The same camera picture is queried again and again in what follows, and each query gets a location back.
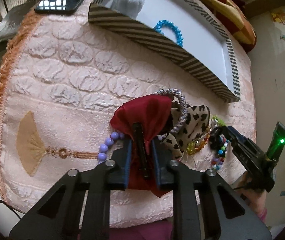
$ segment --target purple bead bracelet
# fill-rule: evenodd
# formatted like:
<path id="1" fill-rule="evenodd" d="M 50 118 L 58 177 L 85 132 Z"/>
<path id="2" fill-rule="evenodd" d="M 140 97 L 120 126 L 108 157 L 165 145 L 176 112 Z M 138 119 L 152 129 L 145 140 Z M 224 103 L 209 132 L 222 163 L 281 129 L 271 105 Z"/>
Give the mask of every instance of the purple bead bracelet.
<path id="1" fill-rule="evenodd" d="M 117 141 L 118 139 L 123 140 L 125 138 L 124 133 L 122 132 L 112 132 L 108 138 L 105 139 L 105 143 L 102 143 L 99 147 L 99 153 L 97 155 L 98 164 L 104 162 L 107 159 L 107 152 L 110 147 Z"/>

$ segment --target red satin fabric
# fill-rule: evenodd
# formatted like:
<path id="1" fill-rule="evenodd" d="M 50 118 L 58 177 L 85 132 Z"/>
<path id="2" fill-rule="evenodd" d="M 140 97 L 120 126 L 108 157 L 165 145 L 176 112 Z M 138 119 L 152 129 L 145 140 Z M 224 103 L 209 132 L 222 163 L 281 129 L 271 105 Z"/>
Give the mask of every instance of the red satin fabric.
<path id="1" fill-rule="evenodd" d="M 132 149 L 132 162 L 130 166 L 129 185 L 130 189 L 150 190 L 157 197 L 161 197 L 167 192 L 159 191 L 153 176 L 154 165 L 150 154 L 150 142 L 159 134 L 165 126 L 171 112 L 172 100 L 167 96 L 148 95 L 135 98 L 119 107 L 113 118 L 110 120 L 111 126 L 129 135 L 133 139 L 132 124 L 139 122 L 142 124 L 147 162 L 151 168 L 151 179 L 145 180 L 142 176 L 139 156 L 136 152 L 135 143 Z"/>

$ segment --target blue bead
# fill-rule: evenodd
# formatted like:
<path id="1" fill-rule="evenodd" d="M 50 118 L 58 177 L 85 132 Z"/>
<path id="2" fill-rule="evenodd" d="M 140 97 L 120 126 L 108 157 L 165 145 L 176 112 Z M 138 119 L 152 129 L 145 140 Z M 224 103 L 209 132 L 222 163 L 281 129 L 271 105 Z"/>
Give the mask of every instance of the blue bead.
<path id="1" fill-rule="evenodd" d="M 104 162 L 107 159 L 107 155 L 105 153 L 98 153 L 98 160 L 100 162 Z"/>
<path id="2" fill-rule="evenodd" d="M 112 132 L 110 137 L 114 140 L 117 141 L 119 139 L 119 133 L 117 132 Z"/>
<path id="3" fill-rule="evenodd" d="M 102 143 L 99 147 L 99 151 L 102 153 L 106 153 L 108 151 L 108 146 Z"/>
<path id="4" fill-rule="evenodd" d="M 122 139 L 122 140 L 123 140 L 123 139 L 125 138 L 125 134 L 124 134 L 124 133 L 122 133 L 122 132 L 120 132 L 120 133 L 119 133 L 119 137 L 120 137 L 120 139 Z"/>
<path id="5" fill-rule="evenodd" d="M 106 138 L 105 140 L 105 145 L 107 145 L 108 147 L 112 146 L 114 144 L 114 140 L 110 137 Z"/>

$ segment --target metal screw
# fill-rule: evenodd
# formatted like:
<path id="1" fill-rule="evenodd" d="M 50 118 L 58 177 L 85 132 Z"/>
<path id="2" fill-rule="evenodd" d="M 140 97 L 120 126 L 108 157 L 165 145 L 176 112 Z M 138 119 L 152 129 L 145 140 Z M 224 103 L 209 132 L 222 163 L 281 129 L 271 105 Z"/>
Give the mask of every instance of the metal screw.
<path id="1" fill-rule="evenodd" d="M 169 164 L 170 164 L 170 166 L 178 166 L 179 165 L 179 162 L 178 161 L 176 161 L 176 160 L 171 160 L 170 162 L 169 162 Z"/>
<path id="2" fill-rule="evenodd" d="M 107 160 L 107 161 L 105 161 L 105 164 L 108 167 L 112 167 L 116 164 L 116 162 L 114 160 Z"/>
<path id="3" fill-rule="evenodd" d="M 77 173 L 78 173 L 78 170 L 71 169 L 71 170 L 68 171 L 68 176 L 75 177 L 77 175 Z"/>
<path id="4" fill-rule="evenodd" d="M 210 170 L 206 170 L 206 174 L 210 177 L 214 177 L 216 176 L 217 172 L 214 171 L 213 169 L 210 169 Z"/>

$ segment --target gray braided bracelet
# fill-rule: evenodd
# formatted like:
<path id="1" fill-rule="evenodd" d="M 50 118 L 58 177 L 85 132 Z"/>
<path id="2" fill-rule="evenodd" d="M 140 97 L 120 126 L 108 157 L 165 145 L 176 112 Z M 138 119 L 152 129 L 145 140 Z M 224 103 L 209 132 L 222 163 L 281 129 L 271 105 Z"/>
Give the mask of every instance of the gray braided bracelet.
<path id="1" fill-rule="evenodd" d="M 179 104 L 180 104 L 180 107 L 181 107 L 180 108 L 181 115 L 178 119 L 176 126 L 174 128 L 172 128 L 169 132 L 171 134 L 177 134 L 187 120 L 188 111 L 187 111 L 187 103 L 186 103 L 185 96 L 177 88 L 161 89 L 161 90 L 158 90 L 157 92 L 155 92 L 153 94 L 162 95 L 162 96 L 175 96 L 175 97 L 177 97 Z M 161 141 L 163 141 L 166 137 L 167 137 L 166 134 L 159 136 L 159 138 L 161 138 Z"/>

